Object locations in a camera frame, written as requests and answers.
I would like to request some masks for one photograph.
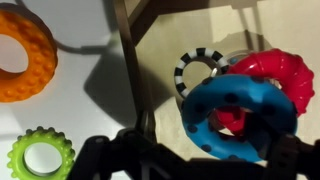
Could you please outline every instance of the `beige background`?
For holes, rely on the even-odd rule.
[[[298,127],[298,136],[305,142],[314,143],[320,139],[317,111],[320,24],[316,20],[320,15],[320,1],[247,0],[250,2],[247,7],[235,4],[236,1],[228,2],[206,10],[161,15],[136,47],[143,78],[152,93],[159,142],[185,159],[209,157],[186,138],[181,126],[176,105],[181,98],[174,87],[173,72],[184,53],[197,47],[209,47],[222,54],[275,47],[299,54],[315,73],[316,95],[307,113],[299,118]],[[193,63],[186,69],[184,79],[192,88],[209,73],[210,69],[205,65]]]

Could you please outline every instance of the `red ring toy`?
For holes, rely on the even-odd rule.
[[[307,105],[315,94],[312,83],[314,74],[303,59],[279,49],[252,53],[230,66],[226,74],[244,74],[279,81],[282,92],[295,104],[297,117],[306,112]],[[245,111],[240,107],[222,107],[212,114],[233,134],[242,133]]]

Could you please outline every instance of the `blue ring toy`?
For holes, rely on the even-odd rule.
[[[207,78],[187,96],[182,107],[183,126],[188,137],[203,151],[220,159],[238,157],[260,161],[248,141],[228,140],[212,131],[207,115],[223,106],[240,106],[257,113],[279,132],[294,134],[297,127],[295,107],[288,97],[269,82],[246,75],[224,75]]]

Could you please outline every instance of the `rubber ring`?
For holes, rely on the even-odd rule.
[[[0,34],[17,40],[28,55],[25,72],[9,73],[0,69],[0,102],[21,101],[38,94],[52,79],[58,62],[49,28],[28,9],[1,3]]]
[[[62,164],[60,168],[48,176],[37,176],[28,170],[24,161],[24,152],[35,143],[47,143],[59,151]],[[21,180],[65,180],[73,164],[75,152],[72,143],[67,140],[63,133],[57,133],[53,128],[43,129],[38,127],[36,131],[27,130],[26,135],[21,136],[13,144],[13,150],[8,153],[11,159],[8,168],[13,170],[11,176]]]
[[[184,68],[194,61],[197,57],[208,57],[213,60],[219,66],[221,73],[225,74],[228,71],[229,64],[226,59],[218,52],[209,48],[197,48],[194,51],[185,53],[178,63],[174,71],[174,82],[176,89],[182,98],[186,98],[190,92],[183,82],[182,75]]]
[[[207,84],[195,87],[184,100],[182,109],[187,136],[212,156],[228,159],[235,155],[251,162],[261,160],[248,141],[239,142],[235,136],[225,140],[208,128],[207,115],[215,108],[230,105],[251,109],[275,130],[292,134],[296,131],[294,106],[277,87],[267,81],[257,83],[246,75],[217,76]]]

